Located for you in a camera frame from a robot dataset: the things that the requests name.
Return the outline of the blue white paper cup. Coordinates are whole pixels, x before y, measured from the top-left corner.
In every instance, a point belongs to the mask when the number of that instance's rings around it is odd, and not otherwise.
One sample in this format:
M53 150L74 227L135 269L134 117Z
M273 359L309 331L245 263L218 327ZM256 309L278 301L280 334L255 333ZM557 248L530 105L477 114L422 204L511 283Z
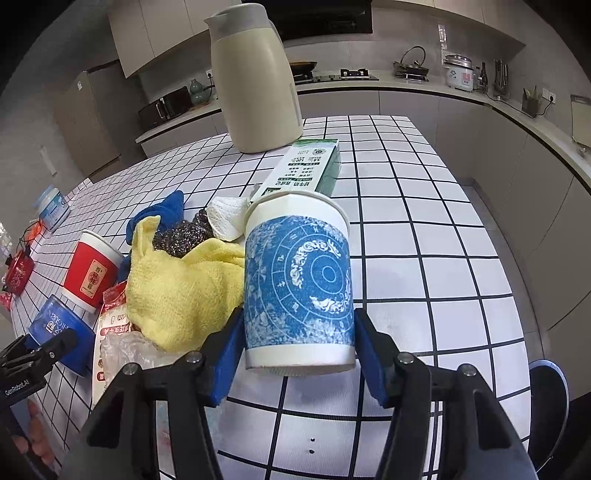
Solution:
M245 216L245 366L281 376L356 364L349 219L311 191L276 192Z

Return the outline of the red white paper cup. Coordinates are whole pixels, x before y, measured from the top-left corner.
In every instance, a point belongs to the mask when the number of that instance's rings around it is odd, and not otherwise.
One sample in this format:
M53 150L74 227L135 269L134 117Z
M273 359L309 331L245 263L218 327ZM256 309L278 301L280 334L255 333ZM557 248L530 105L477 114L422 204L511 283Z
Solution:
M100 235L84 230L74 250L62 294L75 305L95 313L103 293L117 279L123 255Z

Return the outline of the white rice cooker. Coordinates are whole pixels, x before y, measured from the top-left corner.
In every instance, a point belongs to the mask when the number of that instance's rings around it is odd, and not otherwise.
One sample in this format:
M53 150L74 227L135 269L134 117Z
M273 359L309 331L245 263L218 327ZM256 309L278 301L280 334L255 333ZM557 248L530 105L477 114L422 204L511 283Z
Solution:
M467 92L474 90L475 73L470 58L448 53L444 56L443 65L449 87Z

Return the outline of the black stool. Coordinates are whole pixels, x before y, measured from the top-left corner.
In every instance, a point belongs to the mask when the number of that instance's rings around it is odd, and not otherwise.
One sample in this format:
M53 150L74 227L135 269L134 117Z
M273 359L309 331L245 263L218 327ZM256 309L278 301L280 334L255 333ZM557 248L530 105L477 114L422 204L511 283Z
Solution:
M564 434L570 406L567 379L547 359L530 363L531 425L528 454L539 474L552 459Z

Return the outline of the green ceramic vase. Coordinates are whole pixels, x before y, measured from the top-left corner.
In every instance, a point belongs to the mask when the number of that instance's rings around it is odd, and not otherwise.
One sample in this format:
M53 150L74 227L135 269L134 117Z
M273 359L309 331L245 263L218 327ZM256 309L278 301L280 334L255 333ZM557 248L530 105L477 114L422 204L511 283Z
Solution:
M190 99L193 106L204 104L208 101L209 94L202 85L196 79L192 79L189 84Z

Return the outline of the brown refrigerator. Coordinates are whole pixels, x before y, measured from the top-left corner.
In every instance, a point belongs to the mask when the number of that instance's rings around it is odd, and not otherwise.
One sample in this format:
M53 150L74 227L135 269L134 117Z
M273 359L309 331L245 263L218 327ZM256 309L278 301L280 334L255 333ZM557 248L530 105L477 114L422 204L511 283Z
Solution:
M145 105L139 81L118 60L81 72L58 97L54 118L84 177L96 183L145 159L135 142Z

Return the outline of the black frying pan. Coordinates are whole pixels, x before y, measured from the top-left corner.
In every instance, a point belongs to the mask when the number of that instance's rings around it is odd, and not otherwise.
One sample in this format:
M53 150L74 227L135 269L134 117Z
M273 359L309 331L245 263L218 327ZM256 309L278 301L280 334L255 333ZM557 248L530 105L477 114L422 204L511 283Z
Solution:
M317 66L315 61L290 62L290 70L294 76L310 76L315 66Z

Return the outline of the cutting board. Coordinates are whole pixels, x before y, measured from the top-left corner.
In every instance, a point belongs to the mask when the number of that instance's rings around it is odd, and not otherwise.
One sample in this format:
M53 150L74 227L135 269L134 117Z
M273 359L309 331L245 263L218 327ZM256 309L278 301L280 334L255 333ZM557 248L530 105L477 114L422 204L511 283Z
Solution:
M587 148L591 148L591 99L586 96L571 95L572 138Z

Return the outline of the crumpled white tissue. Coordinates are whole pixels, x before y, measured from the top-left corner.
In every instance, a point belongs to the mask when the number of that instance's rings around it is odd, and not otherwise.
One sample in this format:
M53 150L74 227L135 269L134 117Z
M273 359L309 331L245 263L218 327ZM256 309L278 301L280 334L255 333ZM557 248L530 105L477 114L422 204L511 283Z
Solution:
M250 201L246 197L214 197L205 207L214 236L233 242L245 231L245 215Z

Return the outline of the yellow knitted cloth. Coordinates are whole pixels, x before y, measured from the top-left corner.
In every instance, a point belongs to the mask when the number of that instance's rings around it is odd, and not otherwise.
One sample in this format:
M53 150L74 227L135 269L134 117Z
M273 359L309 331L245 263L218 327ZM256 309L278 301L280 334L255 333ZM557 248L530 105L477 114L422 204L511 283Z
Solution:
M209 238L176 258L152 241L160 218L135 227L125 289L128 320L160 349L198 350L228 322L245 292L245 249Z

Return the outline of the blue cloth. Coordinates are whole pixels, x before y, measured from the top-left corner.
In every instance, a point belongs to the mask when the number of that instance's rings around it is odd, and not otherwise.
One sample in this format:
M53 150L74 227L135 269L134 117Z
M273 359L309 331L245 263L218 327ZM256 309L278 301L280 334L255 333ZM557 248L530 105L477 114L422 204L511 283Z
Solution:
M132 244L133 233L136 225L146 217L159 216L158 232L171 229L183 219L184 193L176 190L166 196L161 202L140 210L126 225L125 241L128 246Z

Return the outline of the red pouch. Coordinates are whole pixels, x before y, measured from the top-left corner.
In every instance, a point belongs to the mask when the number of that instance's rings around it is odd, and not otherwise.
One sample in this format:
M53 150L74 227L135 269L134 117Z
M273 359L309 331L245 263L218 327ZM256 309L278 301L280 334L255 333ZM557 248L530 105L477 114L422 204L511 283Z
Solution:
M14 256L9 255L5 265L8 269L4 277L3 290L20 296L32 274L34 261L28 251L20 250Z

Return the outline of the red white snack bag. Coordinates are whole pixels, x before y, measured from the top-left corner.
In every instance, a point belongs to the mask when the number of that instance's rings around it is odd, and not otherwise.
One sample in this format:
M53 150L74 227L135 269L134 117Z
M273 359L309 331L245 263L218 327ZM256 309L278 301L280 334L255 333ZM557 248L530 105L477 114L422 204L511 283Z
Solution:
M178 358L145 338L128 319L126 285L123 281L103 292L92 357L92 407L124 365L137 363L142 369L151 369Z

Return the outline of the utensil holder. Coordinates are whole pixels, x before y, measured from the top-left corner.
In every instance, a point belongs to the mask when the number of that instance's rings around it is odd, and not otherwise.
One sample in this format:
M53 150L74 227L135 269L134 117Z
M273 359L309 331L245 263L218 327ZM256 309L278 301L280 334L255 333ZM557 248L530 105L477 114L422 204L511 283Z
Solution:
M521 105L522 111L531 118L537 117L540 114L541 97L542 95L537 87L534 87L533 90L524 88Z

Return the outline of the blue tissue pack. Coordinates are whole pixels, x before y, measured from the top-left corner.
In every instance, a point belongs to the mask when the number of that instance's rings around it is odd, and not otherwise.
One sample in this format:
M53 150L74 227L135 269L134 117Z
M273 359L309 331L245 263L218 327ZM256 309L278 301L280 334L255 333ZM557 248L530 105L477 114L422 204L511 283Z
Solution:
M61 363L80 377L90 372L95 334L92 329L55 295L50 295L29 327L29 334L44 344L66 329L77 335L77 346L63 357Z

